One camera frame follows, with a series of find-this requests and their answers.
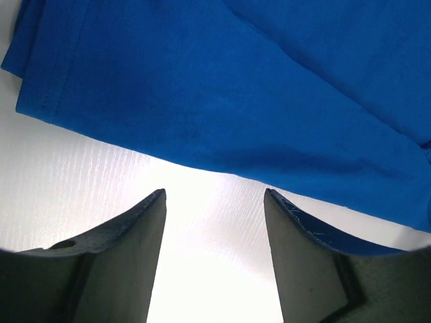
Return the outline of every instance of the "blue cloth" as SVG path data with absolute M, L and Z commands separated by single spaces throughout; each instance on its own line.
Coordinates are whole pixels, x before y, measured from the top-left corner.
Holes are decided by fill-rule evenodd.
M 24 3 L 18 112 L 431 231 L 431 2 Z
M 355 254 L 358 256 L 382 256 L 404 253 L 402 250 L 381 246 L 343 232 L 299 209 L 275 190 L 270 190 L 269 194 L 284 212 L 284 216 L 296 226 L 300 233 L 308 236 L 318 246 L 330 252 Z M 269 211 L 265 216 L 268 217 L 271 214 L 272 212 Z

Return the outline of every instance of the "white surface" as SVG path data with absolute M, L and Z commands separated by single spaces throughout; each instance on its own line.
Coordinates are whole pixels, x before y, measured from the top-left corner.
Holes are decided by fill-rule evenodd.
M 0 57 L 18 0 L 0 0 Z M 14 112 L 19 81 L 0 72 L 0 248 L 47 248 L 168 195 L 149 323 L 282 322 L 263 216 L 267 186 L 192 170 Z M 351 234 L 411 250 L 431 235 L 282 192 Z

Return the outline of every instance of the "fabric fold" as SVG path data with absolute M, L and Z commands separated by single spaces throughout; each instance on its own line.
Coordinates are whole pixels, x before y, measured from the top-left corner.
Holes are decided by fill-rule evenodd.
M 379 120 L 431 140 L 431 2 L 224 2 Z
M 25 70 L 20 113 L 431 231 L 431 166 L 416 138 L 222 1 L 46 0 L 30 56 L 20 43 L 33 31 L 20 28 L 21 56 L 3 62 Z
M 22 2 L 13 31 L 13 40 L 1 68 L 23 78 L 30 60 L 45 0 Z

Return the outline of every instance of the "small hole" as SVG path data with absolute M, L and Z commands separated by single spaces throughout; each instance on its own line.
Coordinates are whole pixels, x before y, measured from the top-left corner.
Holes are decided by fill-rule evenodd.
M 64 248 L 70 248 L 76 245 L 76 243 L 73 240 L 65 240 L 62 242 L 59 242 L 58 244 L 55 244 L 50 249 L 64 249 Z

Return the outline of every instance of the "stitching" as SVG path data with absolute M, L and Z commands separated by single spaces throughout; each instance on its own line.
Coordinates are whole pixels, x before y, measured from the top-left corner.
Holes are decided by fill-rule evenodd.
M 54 110 L 53 110 L 53 118 L 55 118 L 55 117 L 57 116 L 58 111 L 59 111 L 59 107 L 60 107 L 61 103 L 62 103 L 62 102 L 63 102 L 63 100 L 64 100 L 64 92 L 65 92 L 66 83 L 68 83 L 69 78 L 70 78 L 70 70 L 71 70 L 71 66 L 72 66 L 72 64 L 74 64 L 74 62 L 75 62 L 76 53 L 77 53 L 77 50 L 78 50 L 78 48 L 79 48 L 79 41 L 81 40 L 81 36 L 82 36 L 82 30 L 83 30 L 83 28 L 84 28 L 84 23 L 85 23 L 85 21 L 87 20 L 89 4 L 90 4 L 90 1 L 88 1 L 88 2 L 87 2 L 87 4 L 86 4 L 86 10 L 85 10 L 85 12 L 84 12 L 84 16 L 83 16 L 83 19 L 82 19 L 82 23 L 81 23 L 81 26 L 80 26 L 80 28 L 79 28 L 78 36 L 77 36 L 77 38 L 76 38 L 76 44 L 75 44 L 75 46 L 74 46 L 74 48 L 73 48 L 73 54 L 72 54 L 72 57 L 71 57 L 71 59 L 70 59 L 69 65 L 68 65 L 68 67 L 67 67 L 67 71 L 66 71 L 66 78 L 65 78 L 65 80 L 63 81 L 63 84 L 61 85 L 60 97 L 59 97 L 59 100 L 58 100 L 58 102 L 57 102 L 57 104 L 56 104 L 56 106 L 55 106 Z
M 61 38 L 61 46 L 62 46 L 62 44 L 64 44 L 64 40 L 65 40 L 65 35 L 63 34 L 63 37 Z M 52 65 L 52 68 L 51 68 L 51 71 L 50 71 L 51 75 L 53 74 L 53 71 L 55 69 L 57 69 L 57 62 L 59 61 L 59 55 L 60 55 L 59 52 L 55 55 L 55 59 L 54 59 L 54 62 L 53 62 L 53 65 Z M 53 90 L 53 83 L 54 83 L 53 77 L 50 77 L 50 82 L 49 82 L 49 84 L 47 86 L 47 89 L 45 91 L 43 105 L 39 108 L 38 112 L 43 112 L 45 110 L 48 110 L 47 109 L 48 97 L 50 96 L 50 94 L 51 94 L 51 92 Z

